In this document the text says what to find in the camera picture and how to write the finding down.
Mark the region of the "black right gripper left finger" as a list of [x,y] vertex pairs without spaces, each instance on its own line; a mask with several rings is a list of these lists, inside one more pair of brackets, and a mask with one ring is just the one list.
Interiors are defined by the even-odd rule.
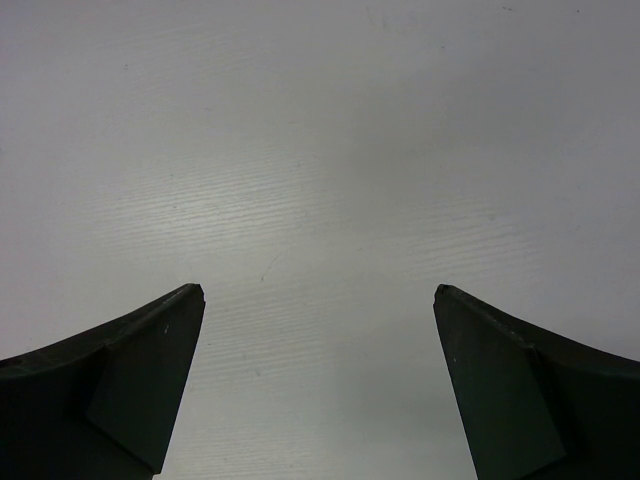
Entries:
[[198,284],[1,362],[4,479],[161,473],[205,310]]

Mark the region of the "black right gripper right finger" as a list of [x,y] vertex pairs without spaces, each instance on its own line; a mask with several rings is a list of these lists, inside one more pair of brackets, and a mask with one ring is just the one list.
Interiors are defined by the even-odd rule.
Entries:
[[638,478],[638,362],[452,285],[433,308],[478,478]]

